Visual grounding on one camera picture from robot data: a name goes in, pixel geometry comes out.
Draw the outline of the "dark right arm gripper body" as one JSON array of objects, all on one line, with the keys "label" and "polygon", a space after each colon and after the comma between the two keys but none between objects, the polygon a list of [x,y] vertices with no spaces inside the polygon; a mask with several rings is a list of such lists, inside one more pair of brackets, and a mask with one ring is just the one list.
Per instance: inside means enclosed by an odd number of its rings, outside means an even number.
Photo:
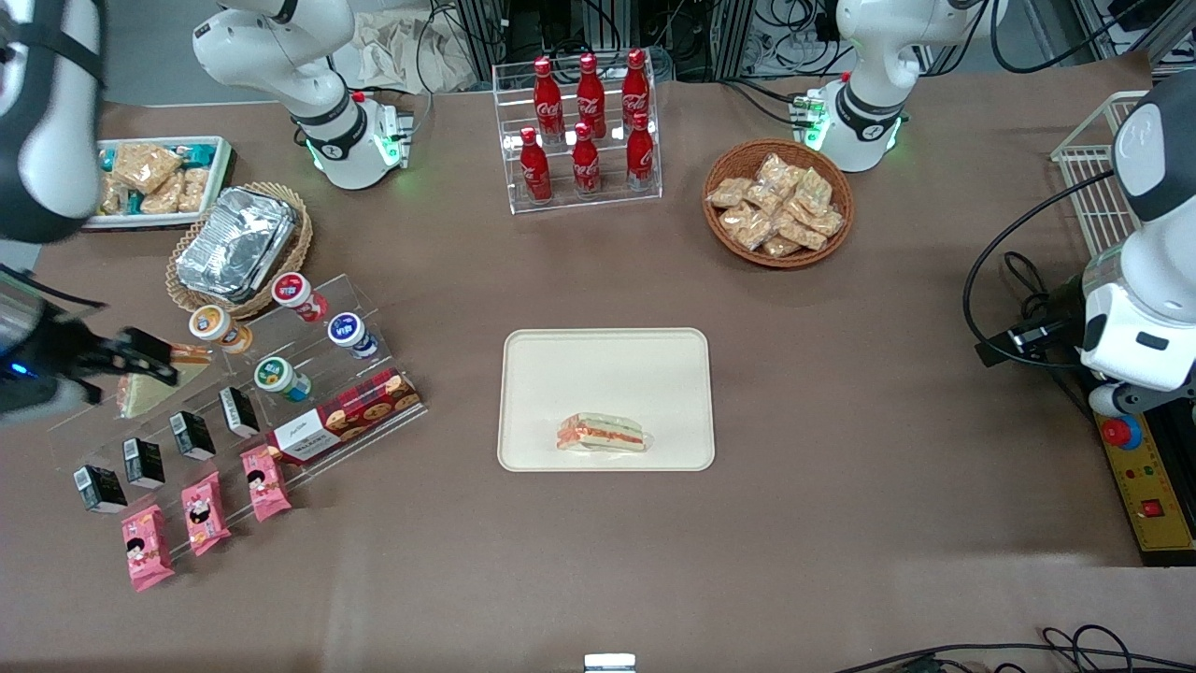
[{"label": "dark right arm gripper body", "polygon": [[4,314],[1,422],[22,424],[61,416],[102,400],[87,383],[102,361],[104,339],[83,322]]}]

